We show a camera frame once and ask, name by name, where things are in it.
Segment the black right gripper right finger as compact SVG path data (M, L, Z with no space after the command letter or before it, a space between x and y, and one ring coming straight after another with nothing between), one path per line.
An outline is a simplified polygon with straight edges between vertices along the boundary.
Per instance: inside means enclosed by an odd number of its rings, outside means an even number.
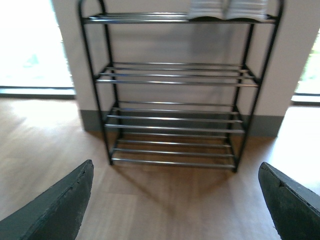
M277 168L263 162L258 181L264 201L282 240L320 238L320 196Z

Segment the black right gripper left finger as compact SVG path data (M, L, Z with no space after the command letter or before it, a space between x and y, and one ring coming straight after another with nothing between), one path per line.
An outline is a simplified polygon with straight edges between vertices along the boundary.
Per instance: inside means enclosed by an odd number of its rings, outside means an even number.
M91 197L94 165L88 159L0 222L2 240L74 240Z

